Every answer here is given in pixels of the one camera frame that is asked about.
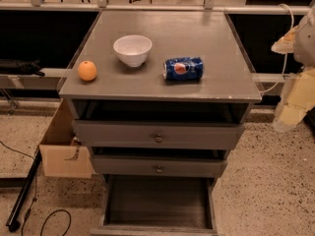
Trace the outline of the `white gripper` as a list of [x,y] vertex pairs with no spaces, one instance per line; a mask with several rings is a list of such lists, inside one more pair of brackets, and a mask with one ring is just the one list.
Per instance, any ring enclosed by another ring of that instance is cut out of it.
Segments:
[[[315,67],[315,7],[276,41],[271,50],[279,54],[292,53],[305,66]],[[290,74],[285,80],[281,101],[275,110],[273,128],[280,133],[293,130],[315,107],[315,68]]]

